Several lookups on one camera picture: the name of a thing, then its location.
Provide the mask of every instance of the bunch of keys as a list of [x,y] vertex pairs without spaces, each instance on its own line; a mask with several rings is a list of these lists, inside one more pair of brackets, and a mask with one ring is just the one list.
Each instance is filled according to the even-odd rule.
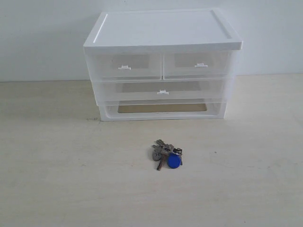
[[156,143],[157,145],[152,146],[154,148],[152,159],[154,161],[160,160],[157,170],[161,170],[166,160],[171,168],[178,168],[183,164],[182,149],[175,148],[172,144],[166,144],[162,140],[157,140]]

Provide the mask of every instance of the blue key fob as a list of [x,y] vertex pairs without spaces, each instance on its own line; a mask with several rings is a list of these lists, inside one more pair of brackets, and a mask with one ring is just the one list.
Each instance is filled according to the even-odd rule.
[[181,164],[181,159],[179,155],[170,154],[167,158],[167,165],[169,165],[170,168],[175,169],[178,168]]

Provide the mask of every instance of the drawer handle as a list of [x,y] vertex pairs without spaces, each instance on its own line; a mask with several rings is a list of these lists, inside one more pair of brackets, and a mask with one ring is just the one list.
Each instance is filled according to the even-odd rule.
[[204,63],[198,63],[197,65],[195,65],[195,68],[207,68],[208,65],[204,65]]
[[121,65],[121,67],[119,67],[118,69],[120,70],[131,70],[131,67],[128,67],[128,65]]
[[158,95],[169,95],[169,92],[167,92],[166,90],[160,90],[159,92],[157,92]]

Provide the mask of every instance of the plastic drawer organizer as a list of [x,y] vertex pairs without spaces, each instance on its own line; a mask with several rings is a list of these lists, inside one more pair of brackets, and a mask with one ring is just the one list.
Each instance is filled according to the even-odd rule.
[[241,48],[216,9],[102,13],[84,44],[101,120],[223,118]]

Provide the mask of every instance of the white lid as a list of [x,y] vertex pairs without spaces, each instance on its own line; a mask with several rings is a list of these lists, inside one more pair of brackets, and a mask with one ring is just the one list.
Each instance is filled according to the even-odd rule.
[[102,13],[84,46],[104,53],[239,50],[242,40],[216,9]]

